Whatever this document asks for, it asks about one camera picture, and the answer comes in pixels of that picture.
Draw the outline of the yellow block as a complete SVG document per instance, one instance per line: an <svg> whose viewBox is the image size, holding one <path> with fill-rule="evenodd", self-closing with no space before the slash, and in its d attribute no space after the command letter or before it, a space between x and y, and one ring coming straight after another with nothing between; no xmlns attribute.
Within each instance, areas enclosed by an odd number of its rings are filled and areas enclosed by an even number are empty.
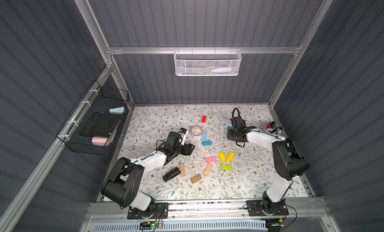
<svg viewBox="0 0 384 232"><path fill-rule="evenodd" d="M219 158L220 158L220 161L221 161L222 163L227 162L227 158L226 158L226 156L225 156L225 154L224 154L223 152L220 152L220 153L219 153Z"/></svg>
<svg viewBox="0 0 384 232"><path fill-rule="evenodd" d="M235 157L235 153L231 151L227 157L227 161L232 162L234 157Z"/></svg>

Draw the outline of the pink block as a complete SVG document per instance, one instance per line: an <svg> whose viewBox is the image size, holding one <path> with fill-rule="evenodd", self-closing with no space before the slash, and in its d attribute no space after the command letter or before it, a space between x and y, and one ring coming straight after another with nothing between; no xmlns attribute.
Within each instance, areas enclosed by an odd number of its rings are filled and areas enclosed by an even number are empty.
<svg viewBox="0 0 384 232"><path fill-rule="evenodd" d="M216 161L217 161L217 159L216 159L215 156L207 157L207 158L206 158L206 162L207 162L207 163L213 163L213 162L216 162Z"/></svg>

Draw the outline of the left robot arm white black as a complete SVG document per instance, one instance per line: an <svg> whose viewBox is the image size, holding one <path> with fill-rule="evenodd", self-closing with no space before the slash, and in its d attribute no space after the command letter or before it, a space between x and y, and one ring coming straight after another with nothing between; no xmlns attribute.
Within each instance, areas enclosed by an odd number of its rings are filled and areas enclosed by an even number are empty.
<svg viewBox="0 0 384 232"><path fill-rule="evenodd" d="M119 158L104 181L101 194L122 209L131 207L151 215L155 209L155 199L139 190L142 177L167 165L180 154L190 156L195 146L185 143L188 133L187 129L181 128L178 132L170 132L167 140L162 140L147 155L134 159Z"/></svg>

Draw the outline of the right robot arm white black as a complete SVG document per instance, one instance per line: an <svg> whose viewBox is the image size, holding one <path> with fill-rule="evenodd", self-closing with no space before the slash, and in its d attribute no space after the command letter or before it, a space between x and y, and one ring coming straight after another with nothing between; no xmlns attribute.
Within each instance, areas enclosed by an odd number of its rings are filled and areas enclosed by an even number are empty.
<svg viewBox="0 0 384 232"><path fill-rule="evenodd" d="M255 126L246 126L240 115L232 115L230 122L232 128L228 130L227 139L236 144L258 144L273 154L276 174L271 186L263 193L261 202L263 213L272 216L285 206L285 195L294 180L309 168L309 163L298 154L290 139L264 132Z"/></svg>

